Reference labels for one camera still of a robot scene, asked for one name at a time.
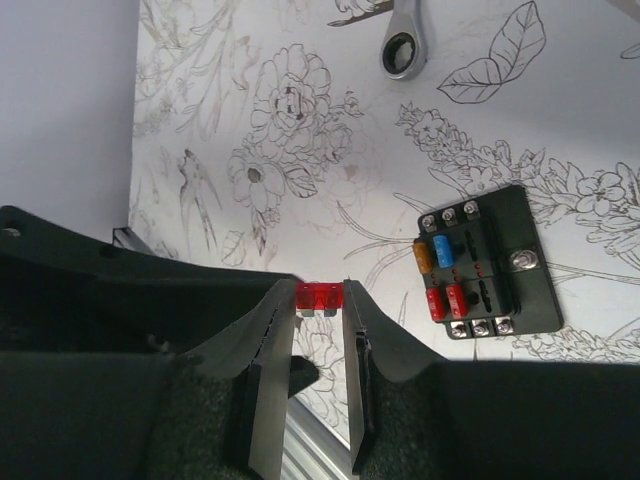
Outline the orange fuse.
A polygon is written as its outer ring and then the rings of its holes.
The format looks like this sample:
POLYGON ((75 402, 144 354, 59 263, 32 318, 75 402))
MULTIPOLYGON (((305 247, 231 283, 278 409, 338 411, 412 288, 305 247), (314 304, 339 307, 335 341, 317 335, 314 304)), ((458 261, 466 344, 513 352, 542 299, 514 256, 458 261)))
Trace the orange fuse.
POLYGON ((433 271, 433 260, 429 248, 423 242, 414 242, 412 251, 416 259, 419 272, 427 275, 433 271))

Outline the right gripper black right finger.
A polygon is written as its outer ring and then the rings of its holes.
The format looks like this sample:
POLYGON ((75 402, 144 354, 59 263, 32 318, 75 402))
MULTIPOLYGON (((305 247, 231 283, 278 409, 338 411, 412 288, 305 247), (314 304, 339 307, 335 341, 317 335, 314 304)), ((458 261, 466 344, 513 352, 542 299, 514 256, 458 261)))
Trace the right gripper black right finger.
POLYGON ((362 479, 635 479, 632 364, 449 360, 343 284, 352 470, 362 479))

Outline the red fuse from pair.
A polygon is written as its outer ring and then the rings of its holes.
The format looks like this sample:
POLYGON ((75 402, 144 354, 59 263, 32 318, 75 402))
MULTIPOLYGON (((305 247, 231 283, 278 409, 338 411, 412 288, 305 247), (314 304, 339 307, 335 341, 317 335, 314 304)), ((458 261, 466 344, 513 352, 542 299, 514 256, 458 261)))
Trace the red fuse from pair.
POLYGON ((324 317, 335 317, 343 308, 343 301, 342 283, 300 282, 296 285, 296 310, 304 318, 313 317, 317 312, 324 317))

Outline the blue fuse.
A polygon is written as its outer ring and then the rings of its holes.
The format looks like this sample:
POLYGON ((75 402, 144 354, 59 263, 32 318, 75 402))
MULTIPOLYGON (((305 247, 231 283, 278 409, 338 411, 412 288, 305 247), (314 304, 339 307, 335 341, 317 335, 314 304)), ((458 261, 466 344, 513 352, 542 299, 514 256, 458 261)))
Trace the blue fuse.
POLYGON ((455 255, 448 238, 445 235, 435 235, 432 241, 439 267, 452 267, 455 264, 455 255))

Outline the black fuse box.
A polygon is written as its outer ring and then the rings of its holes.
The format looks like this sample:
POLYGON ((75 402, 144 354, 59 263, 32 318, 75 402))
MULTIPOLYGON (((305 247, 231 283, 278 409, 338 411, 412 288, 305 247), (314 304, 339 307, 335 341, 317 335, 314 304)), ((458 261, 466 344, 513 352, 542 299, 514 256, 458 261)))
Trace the black fuse box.
POLYGON ((526 191, 509 185, 423 213, 418 236, 429 248, 433 271, 421 275, 428 288, 440 289, 447 306, 441 323, 452 340, 555 333, 564 325, 526 191), (432 238, 445 235, 455 264, 438 265, 432 238), (454 319, 445 287, 460 283, 469 314, 454 319))

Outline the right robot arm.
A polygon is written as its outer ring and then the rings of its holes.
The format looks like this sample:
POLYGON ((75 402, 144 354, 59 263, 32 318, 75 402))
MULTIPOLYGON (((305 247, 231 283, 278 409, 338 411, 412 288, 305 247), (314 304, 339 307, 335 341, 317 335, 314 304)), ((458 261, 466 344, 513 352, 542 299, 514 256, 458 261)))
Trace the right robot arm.
MULTIPOLYGON (((360 479, 635 479, 632 364, 454 361, 353 280, 342 325, 360 479)), ((5 479, 276 479, 300 281, 206 268, 1 210, 5 479)))

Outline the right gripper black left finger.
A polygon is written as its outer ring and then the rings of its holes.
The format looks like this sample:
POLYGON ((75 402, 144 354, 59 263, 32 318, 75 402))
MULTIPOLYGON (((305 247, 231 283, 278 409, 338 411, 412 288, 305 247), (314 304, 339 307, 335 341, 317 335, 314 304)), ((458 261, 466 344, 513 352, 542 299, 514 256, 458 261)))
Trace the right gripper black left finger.
POLYGON ((277 479, 291 279, 182 354, 3 351, 5 479, 277 479))

